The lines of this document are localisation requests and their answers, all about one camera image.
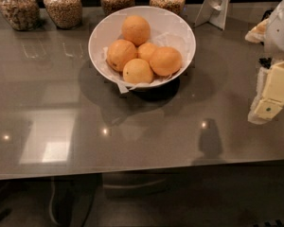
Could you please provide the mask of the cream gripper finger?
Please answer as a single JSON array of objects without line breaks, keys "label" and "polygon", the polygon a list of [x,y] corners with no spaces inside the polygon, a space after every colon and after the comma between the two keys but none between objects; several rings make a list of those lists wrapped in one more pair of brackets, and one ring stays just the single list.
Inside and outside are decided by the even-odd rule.
[{"label": "cream gripper finger", "polygon": [[256,92],[248,121],[261,125],[271,121],[284,107],[284,61],[277,61],[269,69],[259,69]]},{"label": "cream gripper finger", "polygon": [[265,31],[267,26],[268,20],[264,19],[256,26],[254,26],[250,31],[247,32],[245,35],[245,40],[250,43],[262,43],[265,37]]}]

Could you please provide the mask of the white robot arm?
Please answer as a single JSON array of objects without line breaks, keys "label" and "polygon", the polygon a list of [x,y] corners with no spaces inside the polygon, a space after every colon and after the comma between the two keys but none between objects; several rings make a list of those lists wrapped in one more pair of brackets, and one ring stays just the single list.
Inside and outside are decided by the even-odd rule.
[{"label": "white robot arm", "polygon": [[248,121],[265,124],[284,107],[284,0],[271,15],[254,26],[245,36],[251,43],[264,43],[271,66],[262,66],[257,74],[257,96],[250,107]]}]

